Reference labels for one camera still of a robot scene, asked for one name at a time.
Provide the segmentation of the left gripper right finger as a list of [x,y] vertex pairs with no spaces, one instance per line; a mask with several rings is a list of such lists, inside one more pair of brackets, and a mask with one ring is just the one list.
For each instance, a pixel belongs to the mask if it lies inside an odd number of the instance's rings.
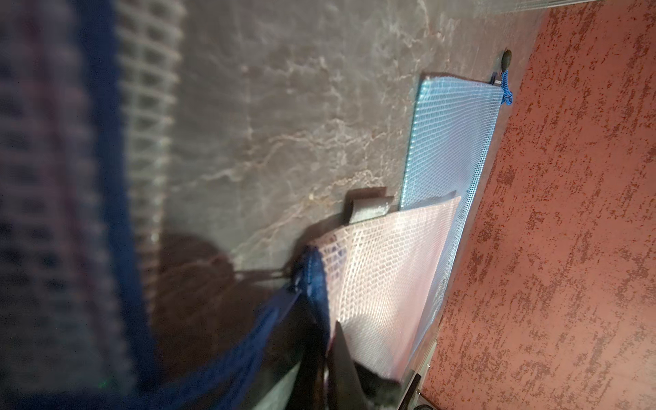
[[339,322],[327,356],[327,405],[331,410],[366,410],[367,400]]

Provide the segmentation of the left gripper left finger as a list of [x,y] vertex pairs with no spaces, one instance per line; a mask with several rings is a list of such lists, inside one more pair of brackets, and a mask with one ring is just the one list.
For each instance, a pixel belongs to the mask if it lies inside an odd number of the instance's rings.
[[316,315],[310,313],[310,325],[304,339],[302,360],[286,405],[287,409],[321,410],[326,408],[325,366],[324,328]]

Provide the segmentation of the clear white mesh document bag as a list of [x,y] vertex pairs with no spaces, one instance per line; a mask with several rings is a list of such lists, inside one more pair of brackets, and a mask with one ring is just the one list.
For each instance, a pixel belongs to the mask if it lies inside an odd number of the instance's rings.
[[[460,202],[451,192],[346,227],[330,222],[298,257],[322,329],[341,325],[356,361],[376,375],[403,369]],[[238,272],[199,237],[162,240],[153,326],[172,378],[227,352],[287,274]]]

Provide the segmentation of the blue mesh document bag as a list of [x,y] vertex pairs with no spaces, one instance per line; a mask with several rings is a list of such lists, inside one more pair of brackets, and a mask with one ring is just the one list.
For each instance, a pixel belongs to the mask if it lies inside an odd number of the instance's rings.
[[512,103],[511,61],[512,52],[505,50],[500,71],[487,83],[445,73],[426,73],[420,80],[400,208],[423,208],[451,196],[461,201],[430,284],[415,349],[442,307],[500,108]]
[[156,390],[181,1],[1,4],[1,406]]

